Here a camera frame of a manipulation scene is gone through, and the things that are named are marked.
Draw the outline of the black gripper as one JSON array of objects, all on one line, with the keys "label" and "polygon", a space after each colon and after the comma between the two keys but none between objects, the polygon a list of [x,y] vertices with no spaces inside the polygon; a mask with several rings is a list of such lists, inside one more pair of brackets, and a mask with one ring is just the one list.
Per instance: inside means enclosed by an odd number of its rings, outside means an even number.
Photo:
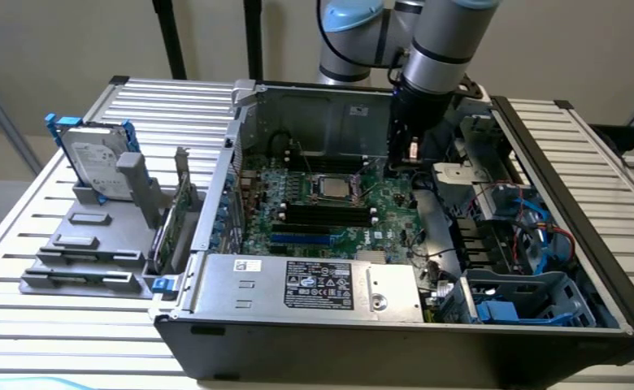
[{"label": "black gripper", "polygon": [[392,92],[387,131],[389,167],[425,165],[444,159],[451,133],[440,127],[452,93],[427,93],[411,83],[399,83]]}]

